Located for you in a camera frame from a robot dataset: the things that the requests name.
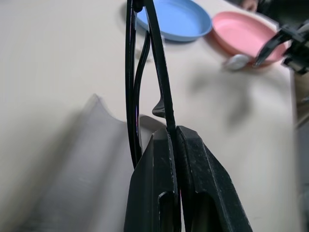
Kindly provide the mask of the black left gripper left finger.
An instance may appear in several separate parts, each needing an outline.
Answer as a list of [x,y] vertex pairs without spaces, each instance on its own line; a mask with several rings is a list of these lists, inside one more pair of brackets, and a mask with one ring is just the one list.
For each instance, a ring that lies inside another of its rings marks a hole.
[[154,132],[129,186],[126,232],[179,232],[181,212],[172,141],[165,128]]

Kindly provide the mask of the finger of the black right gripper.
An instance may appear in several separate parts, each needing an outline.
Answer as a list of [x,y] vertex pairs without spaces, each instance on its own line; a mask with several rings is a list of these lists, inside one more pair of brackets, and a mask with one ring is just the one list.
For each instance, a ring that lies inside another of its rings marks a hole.
[[253,67],[260,67],[263,65],[268,65],[272,62],[278,60],[277,55],[272,57],[272,54],[277,49],[278,46],[290,40],[290,35],[284,31],[278,31],[269,41],[267,41],[264,46],[258,52],[256,58],[253,61]]

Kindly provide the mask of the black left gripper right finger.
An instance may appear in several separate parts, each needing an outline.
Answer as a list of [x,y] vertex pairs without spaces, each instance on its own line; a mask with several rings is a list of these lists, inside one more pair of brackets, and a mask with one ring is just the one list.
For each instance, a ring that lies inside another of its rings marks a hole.
[[250,232],[233,182],[194,130],[176,130],[177,180],[187,232]]

